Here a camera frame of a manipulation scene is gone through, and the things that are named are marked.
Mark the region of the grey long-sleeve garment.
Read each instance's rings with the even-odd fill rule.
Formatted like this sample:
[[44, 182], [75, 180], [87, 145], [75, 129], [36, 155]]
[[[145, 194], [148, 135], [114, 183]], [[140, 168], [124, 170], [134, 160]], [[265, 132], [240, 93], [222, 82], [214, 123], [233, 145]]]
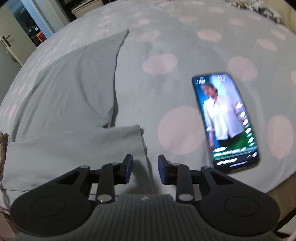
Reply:
[[1, 198], [14, 199], [79, 166], [100, 168], [134, 157], [130, 185], [118, 193], [159, 189], [138, 124], [117, 127], [117, 59], [129, 30], [71, 51], [41, 70], [20, 103], [4, 110], [9, 135]]

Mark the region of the black smartphone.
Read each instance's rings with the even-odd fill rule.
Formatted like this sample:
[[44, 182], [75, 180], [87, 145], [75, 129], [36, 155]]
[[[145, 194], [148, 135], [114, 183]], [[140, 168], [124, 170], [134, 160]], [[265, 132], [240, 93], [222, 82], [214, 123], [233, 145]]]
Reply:
[[228, 73], [192, 77], [215, 169], [233, 172], [260, 160], [252, 123], [240, 92]]

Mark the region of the folded brown tank top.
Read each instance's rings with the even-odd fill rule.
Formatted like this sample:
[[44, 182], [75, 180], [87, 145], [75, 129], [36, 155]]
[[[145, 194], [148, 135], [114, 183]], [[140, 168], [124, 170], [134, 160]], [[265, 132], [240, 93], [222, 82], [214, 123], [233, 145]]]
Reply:
[[6, 162], [6, 153], [8, 149], [9, 135], [0, 132], [0, 179], [4, 176], [4, 165]]

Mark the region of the grey pink-dotted bed sheet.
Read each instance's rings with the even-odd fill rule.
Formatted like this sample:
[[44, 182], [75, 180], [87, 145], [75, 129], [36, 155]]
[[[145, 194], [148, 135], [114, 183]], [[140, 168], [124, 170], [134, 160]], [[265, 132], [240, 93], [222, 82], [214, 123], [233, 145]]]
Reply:
[[260, 162], [233, 174], [295, 207], [295, 35], [223, 1], [116, 1], [53, 34], [22, 66], [3, 103], [20, 103], [37, 74], [67, 53], [129, 30], [117, 59], [117, 127], [140, 125], [159, 193], [157, 157], [193, 169], [210, 165], [192, 77], [228, 72], [256, 136]]

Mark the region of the cream storage box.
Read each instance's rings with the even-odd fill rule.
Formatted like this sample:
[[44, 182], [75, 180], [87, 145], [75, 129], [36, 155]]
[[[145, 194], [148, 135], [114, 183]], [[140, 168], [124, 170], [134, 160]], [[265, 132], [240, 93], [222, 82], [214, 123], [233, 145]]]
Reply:
[[86, 1], [82, 4], [78, 5], [74, 9], [71, 10], [71, 13], [76, 17], [80, 18], [84, 16], [86, 13], [103, 6], [103, 2], [101, 0], [93, 0]]

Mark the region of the white door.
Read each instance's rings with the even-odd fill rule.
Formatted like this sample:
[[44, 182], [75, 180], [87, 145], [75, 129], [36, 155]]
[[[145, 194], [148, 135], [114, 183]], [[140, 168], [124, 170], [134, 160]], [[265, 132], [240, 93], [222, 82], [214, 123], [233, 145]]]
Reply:
[[23, 66], [31, 54], [36, 50], [35, 44], [23, 30], [8, 6], [1, 7], [0, 14], [1, 43]]

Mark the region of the patterned black-white cloth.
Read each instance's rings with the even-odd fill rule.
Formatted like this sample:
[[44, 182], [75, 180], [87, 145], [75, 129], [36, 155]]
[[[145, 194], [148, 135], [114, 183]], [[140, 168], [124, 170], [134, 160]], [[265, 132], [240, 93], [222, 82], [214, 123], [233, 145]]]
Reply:
[[226, 3], [238, 9], [254, 11], [275, 23], [282, 22], [282, 16], [264, 1], [260, 0], [225, 0]]

